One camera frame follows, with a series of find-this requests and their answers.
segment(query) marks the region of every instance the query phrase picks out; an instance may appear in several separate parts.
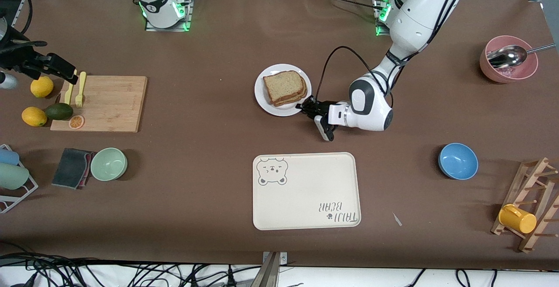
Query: metal spoon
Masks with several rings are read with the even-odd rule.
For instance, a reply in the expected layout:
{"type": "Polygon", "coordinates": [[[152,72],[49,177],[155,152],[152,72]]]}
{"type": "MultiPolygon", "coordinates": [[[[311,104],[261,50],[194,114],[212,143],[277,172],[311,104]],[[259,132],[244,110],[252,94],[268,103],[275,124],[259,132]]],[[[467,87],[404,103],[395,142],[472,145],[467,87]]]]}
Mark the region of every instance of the metal spoon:
{"type": "Polygon", "coordinates": [[[496,69],[511,68],[513,66],[519,66],[520,64],[522,64],[529,54],[551,48],[555,48],[555,44],[541,46],[539,48],[533,48],[527,51],[521,46],[510,45],[489,53],[487,55],[487,59],[489,60],[491,66],[496,69]]]}

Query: green led light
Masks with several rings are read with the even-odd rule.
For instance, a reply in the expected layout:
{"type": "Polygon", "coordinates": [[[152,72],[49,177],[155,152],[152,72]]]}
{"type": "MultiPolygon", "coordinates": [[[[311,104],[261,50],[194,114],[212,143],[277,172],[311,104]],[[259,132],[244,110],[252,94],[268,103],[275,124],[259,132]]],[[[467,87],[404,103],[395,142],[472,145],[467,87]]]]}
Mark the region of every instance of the green led light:
{"type": "Polygon", "coordinates": [[[141,4],[140,4],[140,8],[141,8],[141,14],[144,16],[144,18],[148,18],[148,17],[145,15],[144,7],[141,6],[141,4]]]}
{"type": "Polygon", "coordinates": [[[383,9],[386,11],[386,13],[381,14],[380,16],[380,20],[383,22],[386,22],[386,18],[388,18],[388,13],[390,13],[390,10],[392,9],[392,7],[390,6],[389,3],[386,3],[386,8],[383,9]]]}
{"type": "Polygon", "coordinates": [[[176,4],[176,3],[173,4],[173,8],[175,9],[176,16],[182,18],[182,17],[184,16],[184,10],[182,10],[182,9],[179,10],[179,9],[177,8],[177,6],[178,6],[178,4],[176,4]]]}

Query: pink bowl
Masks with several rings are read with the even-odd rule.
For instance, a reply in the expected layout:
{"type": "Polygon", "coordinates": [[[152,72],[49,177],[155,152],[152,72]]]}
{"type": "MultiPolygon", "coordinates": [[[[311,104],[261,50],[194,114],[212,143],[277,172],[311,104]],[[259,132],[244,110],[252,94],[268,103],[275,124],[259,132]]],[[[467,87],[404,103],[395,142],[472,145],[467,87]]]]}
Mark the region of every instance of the pink bowl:
{"type": "Polygon", "coordinates": [[[519,66],[511,68],[513,69],[513,72],[511,72],[511,76],[506,76],[493,68],[493,66],[491,66],[491,64],[489,63],[489,60],[487,60],[487,53],[493,52],[509,45],[518,45],[525,48],[526,50],[531,49],[531,46],[524,40],[513,36],[499,36],[491,39],[491,41],[489,41],[487,43],[487,46],[485,46],[485,48],[483,49],[483,52],[480,56],[481,70],[490,80],[494,80],[495,82],[499,83],[517,82],[517,80],[524,80],[526,78],[529,78],[538,69],[538,56],[535,53],[529,54],[526,58],[526,61],[524,61],[519,66]]]}

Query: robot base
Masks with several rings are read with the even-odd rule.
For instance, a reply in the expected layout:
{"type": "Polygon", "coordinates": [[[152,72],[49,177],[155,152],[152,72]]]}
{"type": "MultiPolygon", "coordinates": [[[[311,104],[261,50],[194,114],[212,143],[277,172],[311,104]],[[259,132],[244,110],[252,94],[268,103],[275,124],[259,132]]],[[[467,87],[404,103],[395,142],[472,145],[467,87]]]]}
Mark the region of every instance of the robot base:
{"type": "Polygon", "coordinates": [[[178,21],[175,25],[169,28],[156,28],[150,22],[146,20],[145,30],[146,31],[166,31],[166,32],[185,32],[190,30],[190,22],[192,21],[192,12],[194,10],[194,0],[179,0],[180,2],[186,2],[187,4],[183,6],[184,8],[184,18],[178,21]]]}

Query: yellow cup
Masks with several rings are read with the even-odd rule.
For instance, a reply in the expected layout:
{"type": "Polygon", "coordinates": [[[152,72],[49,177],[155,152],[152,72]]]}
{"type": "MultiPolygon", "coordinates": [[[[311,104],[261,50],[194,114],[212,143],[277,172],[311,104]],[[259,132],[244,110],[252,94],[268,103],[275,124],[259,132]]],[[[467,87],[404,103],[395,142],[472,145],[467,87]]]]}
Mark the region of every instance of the yellow cup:
{"type": "Polygon", "coordinates": [[[522,233],[531,233],[537,220],[534,214],[507,204],[499,212],[499,223],[522,233]]]}

